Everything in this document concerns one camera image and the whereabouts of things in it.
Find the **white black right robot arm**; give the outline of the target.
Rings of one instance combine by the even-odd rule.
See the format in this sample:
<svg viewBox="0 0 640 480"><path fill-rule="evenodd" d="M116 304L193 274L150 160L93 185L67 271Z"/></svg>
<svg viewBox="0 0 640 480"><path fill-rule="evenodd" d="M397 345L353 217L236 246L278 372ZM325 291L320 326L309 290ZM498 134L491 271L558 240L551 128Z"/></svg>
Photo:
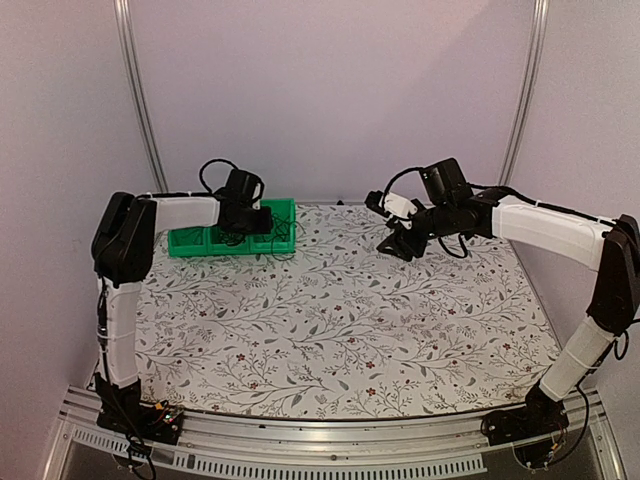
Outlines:
<svg viewBox="0 0 640 480"><path fill-rule="evenodd" d="M454 158L395 174L366 198L391 232L380 252L404 261L454 236L504 240L519 259L559 334L556 360L522 406L492 410L481 430L493 444L566 428L564 401L639 322L639 223L530 198L507 185L468 181Z"/></svg>

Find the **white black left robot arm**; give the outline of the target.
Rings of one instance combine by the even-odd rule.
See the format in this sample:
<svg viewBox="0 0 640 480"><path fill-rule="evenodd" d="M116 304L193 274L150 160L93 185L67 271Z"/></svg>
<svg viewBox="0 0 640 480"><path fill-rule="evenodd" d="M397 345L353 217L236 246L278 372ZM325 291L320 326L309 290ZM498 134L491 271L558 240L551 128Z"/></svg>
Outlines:
<svg viewBox="0 0 640 480"><path fill-rule="evenodd" d="M139 435L159 421L141 403L135 359L136 311L149 274L157 235L193 227L218 227L225 233L265 234L271 210L261 204L265 184L254 173L233 166L225 184L201 192L112 195L91 246L99 286L97 340L101 353L95 376L102 401L102 427Z"/></svg>

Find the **green bin middle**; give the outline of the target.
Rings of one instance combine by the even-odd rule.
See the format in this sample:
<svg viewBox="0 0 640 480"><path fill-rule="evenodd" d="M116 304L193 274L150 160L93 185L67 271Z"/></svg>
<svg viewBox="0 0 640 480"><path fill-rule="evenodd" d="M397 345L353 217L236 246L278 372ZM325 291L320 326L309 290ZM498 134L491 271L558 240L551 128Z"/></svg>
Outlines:
<svg viewBox="0 0 640 480"><path fill-rule="evenodd" d="M248 237L230 233L218 227L208 229L207 253L211 256L241 256L250 254Z"/></svg>

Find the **green bin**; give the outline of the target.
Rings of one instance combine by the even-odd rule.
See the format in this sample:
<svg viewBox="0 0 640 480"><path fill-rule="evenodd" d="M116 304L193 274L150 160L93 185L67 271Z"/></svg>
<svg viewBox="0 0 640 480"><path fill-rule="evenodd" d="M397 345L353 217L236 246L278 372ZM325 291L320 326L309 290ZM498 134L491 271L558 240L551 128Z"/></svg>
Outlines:
<svg viewBox="0 0 640 480"><path fill-rule="evenodd" d="M293 198L265 199L263 207L271 209L271 232L249 238L252 254L287 255L296 250L296 202Z"/></svg>
<svg viewBox="0 0 640 480"><path fill-rule="evenodd" d="M208 228L191 227L168 232L168 254L172 258L208 255Z"/></svg>
<svg viewBox="0 0 640 480"><path fill-rule="evenodd" d="M208 229L207 253L211 256L241 256L250 254L248 237L230 233L218 227Z"/></svg>

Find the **green bin left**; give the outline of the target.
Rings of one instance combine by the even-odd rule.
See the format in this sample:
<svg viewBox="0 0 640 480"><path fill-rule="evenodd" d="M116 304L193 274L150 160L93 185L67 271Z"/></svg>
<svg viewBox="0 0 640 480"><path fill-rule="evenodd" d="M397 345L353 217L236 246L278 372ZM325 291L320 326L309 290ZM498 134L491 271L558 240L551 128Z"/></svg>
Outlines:
<svg viewBox="0 0 640 480"><path fill-rule="evenodd" d="M208 228L191 227L168 232L168 254L172 258L208 255Z"/></svg>

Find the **green bin right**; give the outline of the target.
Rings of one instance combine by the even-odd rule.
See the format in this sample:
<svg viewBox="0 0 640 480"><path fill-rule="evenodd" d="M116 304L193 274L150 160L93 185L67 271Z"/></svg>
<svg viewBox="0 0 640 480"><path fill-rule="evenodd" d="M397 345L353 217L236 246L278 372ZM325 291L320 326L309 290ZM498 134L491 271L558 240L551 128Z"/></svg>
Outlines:
<svg viewBox="0 0 640 480"><path fill-rule="evenodd" d="M293 198L265 199L263 207L271 209L271 232L249 238L252 254L287 255L296 250L296 202Z"/></svg>

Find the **floral patterned table mat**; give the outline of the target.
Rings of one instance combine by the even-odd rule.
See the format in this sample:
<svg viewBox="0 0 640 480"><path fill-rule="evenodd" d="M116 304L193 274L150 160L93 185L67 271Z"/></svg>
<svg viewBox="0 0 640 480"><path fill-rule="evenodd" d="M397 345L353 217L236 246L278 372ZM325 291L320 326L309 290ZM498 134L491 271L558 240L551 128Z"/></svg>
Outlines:
<svg viewBox="0 0 640 480"><path fill-rule="evenodd" d="M511 246L447 238L382 255L363 207L300 205L292 255L173 258L156 245L137 307L147 401L311 419L519 402L559 348Z"/></svg>

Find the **aluminium front frame rail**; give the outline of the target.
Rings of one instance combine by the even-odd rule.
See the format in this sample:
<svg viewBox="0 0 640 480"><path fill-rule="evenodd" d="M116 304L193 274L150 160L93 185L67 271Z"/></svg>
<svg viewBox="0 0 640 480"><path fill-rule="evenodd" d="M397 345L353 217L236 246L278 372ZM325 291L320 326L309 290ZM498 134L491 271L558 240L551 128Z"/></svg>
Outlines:
<svg viewBox="0 0 640 480"><path fill-rule="evenodd" d="M352 421L264 419L190 411L174 445L151 443L149 457L97 424L97 395L70 388L54 425L47 479L624 479L627 471L595 390L565 402L569 427L558 463L522 458L543 435L494 445L481 412Z"/></svg>

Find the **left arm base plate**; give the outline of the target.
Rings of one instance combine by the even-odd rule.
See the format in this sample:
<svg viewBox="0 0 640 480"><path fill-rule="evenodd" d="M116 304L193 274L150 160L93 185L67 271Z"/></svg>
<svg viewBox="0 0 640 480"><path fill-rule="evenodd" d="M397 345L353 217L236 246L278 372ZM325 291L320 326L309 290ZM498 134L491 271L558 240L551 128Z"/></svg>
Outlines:
<svg viewBox="0 0 640 480"><path fill-rule="evenodd" d="M184 414L182 405L170 405L167 401L128 406L113 400L103 401L97 425L143 440L176 445L182 433Z"/></svg>

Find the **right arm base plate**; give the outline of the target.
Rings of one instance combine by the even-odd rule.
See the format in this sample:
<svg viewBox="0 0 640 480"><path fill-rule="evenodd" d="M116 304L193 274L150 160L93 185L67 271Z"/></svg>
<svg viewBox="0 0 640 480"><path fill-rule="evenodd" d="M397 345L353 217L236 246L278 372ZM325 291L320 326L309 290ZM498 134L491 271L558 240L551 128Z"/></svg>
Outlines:
<svg viewBox="0 0 640 480"><path fill-rule="evenodd" d="M563 408L545 417L520 407L489 412L482 418L480 432L491 446L511 444L522 467L539 470L547 468L564 445L568 426Z"/></svg>

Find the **aluminium back left post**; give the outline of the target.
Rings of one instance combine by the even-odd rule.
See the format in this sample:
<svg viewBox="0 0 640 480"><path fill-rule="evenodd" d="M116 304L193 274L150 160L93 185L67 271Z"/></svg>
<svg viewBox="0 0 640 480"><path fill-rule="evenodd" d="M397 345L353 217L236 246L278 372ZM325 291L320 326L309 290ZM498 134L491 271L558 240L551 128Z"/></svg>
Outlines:
<svg viewBox="0 0 640 480"><path fill-rule="evenodd" d="M168 182L160 158L142 81L131 5L127 0L114 0L113 5L125 73L151 177L156 189L161 193L167 193L169 190Z"/></svg>

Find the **aluminium post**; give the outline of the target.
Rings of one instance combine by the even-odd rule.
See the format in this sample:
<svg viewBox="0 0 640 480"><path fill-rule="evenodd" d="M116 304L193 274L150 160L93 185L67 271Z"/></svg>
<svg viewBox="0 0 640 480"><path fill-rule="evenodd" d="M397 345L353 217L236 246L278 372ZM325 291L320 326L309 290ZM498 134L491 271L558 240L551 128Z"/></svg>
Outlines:
<svg viewBox="0 0 640 480"><path fill-rule="evenodd" d="M509 185L524 138L544 51L550 2L535 0L524 76L498 182Z"/></svg>
<svg viewBox="0 0 640 480"><path fill-rule="evenodd" d="M151 177L156 189L161 193L167 193L169 190L168 182L160 158L142 81L131 5L127 0L114 0L113 5L125 73Z"/></svg>

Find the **aluminium back right post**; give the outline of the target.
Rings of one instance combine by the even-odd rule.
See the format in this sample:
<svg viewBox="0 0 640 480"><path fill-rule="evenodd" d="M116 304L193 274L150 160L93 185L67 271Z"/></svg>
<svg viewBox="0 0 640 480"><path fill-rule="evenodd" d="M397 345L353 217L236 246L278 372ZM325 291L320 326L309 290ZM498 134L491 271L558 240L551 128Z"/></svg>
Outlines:
<svg viewBox="0 0 640 480"><path fill-rule="evenodd" d="M550 2L535 0L524 76L498 182L509 185L524 138L544 51Z"/></svg>

